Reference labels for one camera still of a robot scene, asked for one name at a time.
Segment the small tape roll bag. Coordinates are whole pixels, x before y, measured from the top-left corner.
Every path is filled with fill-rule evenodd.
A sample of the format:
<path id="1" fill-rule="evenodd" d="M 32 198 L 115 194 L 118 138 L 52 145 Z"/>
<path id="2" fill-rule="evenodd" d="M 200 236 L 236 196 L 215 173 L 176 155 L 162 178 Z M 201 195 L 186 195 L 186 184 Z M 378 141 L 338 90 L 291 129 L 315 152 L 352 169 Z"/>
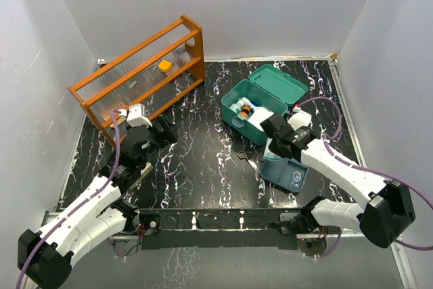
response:
<path id="1" fill-rule="evenodd" d="M 302 189 L 304 184 L 304 173 L 300 171 L 294 171 L 290 181 L 290 185 L 295 188 L 298 192 Z"/>

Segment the brown medicine bottle orange cap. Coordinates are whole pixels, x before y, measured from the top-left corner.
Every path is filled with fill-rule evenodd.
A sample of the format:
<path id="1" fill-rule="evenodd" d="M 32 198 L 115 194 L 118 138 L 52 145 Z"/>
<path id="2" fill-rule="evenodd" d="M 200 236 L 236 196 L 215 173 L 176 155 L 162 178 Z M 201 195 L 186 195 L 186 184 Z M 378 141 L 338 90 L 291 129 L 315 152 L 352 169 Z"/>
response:
<path id="1" fill-rule="evenodd" d="M 249 119 L 252 114 L 252 108 L 250 106 L 243 106 L 240 112 L 238 113 L 239 116 Z"/>

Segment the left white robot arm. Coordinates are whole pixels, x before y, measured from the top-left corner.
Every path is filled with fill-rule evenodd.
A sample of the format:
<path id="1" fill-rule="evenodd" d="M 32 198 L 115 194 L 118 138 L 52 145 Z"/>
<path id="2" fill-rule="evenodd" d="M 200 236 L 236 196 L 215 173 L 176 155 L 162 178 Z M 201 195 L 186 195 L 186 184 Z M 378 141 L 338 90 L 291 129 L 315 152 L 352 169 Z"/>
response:
<path id="1" fill-rule="evenodd" d="M 163 115 L 149 121 L 128 113 L 127 122 L 124 137 L 114 128 L 114 150 L 81 195 L 37 231 L 27 229 L 19 237 L 17 288 L 26 277 L 39 288 L 59 288 L 76 263 L 101 242 L 138 230 L 138 210 L 122 197 L 151 170 L 149 159 L 177 142 L 178 133 Z"/>

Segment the white gauze packet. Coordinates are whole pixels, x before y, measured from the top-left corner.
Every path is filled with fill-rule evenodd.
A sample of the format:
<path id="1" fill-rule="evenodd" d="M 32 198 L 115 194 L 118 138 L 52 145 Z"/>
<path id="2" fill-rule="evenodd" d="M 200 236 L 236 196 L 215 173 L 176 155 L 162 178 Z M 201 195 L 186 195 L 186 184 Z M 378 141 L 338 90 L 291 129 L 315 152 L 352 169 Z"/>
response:
<path id="1" fill-rule="evenodd" d="M 252 115 L 249 117 L 248 122 L 260 132 L 263 132 L 263 128 L 260 124 L 272 115 L 273 112 L 268 110 L 266 107 L 256 107 Z"/>

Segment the black handled scissors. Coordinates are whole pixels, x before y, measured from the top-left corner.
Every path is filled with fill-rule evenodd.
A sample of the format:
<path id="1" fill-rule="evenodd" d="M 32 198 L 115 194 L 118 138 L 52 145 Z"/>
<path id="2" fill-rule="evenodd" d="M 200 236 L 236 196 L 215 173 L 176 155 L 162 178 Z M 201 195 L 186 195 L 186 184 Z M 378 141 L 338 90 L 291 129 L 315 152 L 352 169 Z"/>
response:
<path id="1" fill-rule="evenodd" d="M 238 152 L 237 156 L 240 160 L 245 160 L 250 165 L 250 167 L 254 172 L 258 171 L 258 167 L 256 163 L 253 161 L 253 159 L 251 159 L 251 157 L 249 157 L 249 155 L 245 151 Z"/>

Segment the blue-grey divider tray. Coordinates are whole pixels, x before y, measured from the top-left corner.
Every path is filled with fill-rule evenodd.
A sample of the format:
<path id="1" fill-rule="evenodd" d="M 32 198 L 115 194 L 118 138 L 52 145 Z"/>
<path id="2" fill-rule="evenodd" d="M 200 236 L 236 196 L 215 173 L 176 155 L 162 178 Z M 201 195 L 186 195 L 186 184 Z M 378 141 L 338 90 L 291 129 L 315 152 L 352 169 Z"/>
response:
<path id="1" fill-rule="evenodd" d="M 294 159 L 288 160 L 287 158 L 282 158 L 278 161 L 263 160 L 259 173 L 260 177 L 264 181 L 272 184 L 279 190 L 296 194 L 298 193 L 298 191 L 290 185 L 290 181 L 294 171 L 300 171 L 301 173 L 304 173 L 305 182 L 306 176 L 309 172 L 309 168 Z"/>

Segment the teal white sachet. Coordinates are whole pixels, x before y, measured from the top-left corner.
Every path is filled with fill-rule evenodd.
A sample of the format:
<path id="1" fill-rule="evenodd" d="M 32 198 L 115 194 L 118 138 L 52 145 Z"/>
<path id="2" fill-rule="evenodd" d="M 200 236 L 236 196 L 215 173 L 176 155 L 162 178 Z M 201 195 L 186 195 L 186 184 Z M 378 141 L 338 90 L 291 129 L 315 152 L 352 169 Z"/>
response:
<path id="1" fill-rule="evenodd" d="M 270 161 L 278 161 L 281 160 L 281 157 L 276 155 L 275 153 L 273 153 L 270 150 L 270 144 L 272 142 L 271 138 L 267 139 L 266 145 L 265 145 L 265 150 L 264 150 L 264 154 L 263 154 L 263 159 L 264 160 L 270 160 Z"/>

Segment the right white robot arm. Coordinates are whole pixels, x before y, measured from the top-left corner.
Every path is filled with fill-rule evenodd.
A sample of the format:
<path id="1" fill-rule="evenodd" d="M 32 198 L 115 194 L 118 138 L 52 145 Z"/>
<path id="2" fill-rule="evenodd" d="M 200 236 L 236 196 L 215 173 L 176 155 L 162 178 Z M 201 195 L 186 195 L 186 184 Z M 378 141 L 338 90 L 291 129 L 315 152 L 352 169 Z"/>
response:
<path id="1" fill-rule="evenodd" d="M 296 234 L 315 233 L 324 226 L 351 229 L 372 244 L 388 248 L 414 222 L 410 190 L 402 182 L 362 170 L 329 148 L 308 126 L 291 125 L 278 114 L 260 125 L 271 139 L 272 153 L 311 167 L 354 199 L 347 203 L 318 196 L 284 221 L 284 227 Z"/>

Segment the teal medicine box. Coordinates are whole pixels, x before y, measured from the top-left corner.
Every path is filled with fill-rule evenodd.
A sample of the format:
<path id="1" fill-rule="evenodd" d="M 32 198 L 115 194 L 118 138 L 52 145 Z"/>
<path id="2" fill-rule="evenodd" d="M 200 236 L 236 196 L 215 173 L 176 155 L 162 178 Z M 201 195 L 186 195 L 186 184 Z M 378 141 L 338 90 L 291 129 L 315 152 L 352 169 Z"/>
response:
<path id="1" fill-rule="evenodd" d="M 252 113 L 256 107 L 262 106 L 283 116 L 308 90 L 305 84 L 289 74 L 270 64 L 264 64 L 223 96 L 222 119 L 254 144 L 261 146 L 267 142 L 265 132 L 260 132 L 248 119 L 234 112 L 230 108 L 231 104 L 241 97 L 246 97 L 254 104 Z"/>

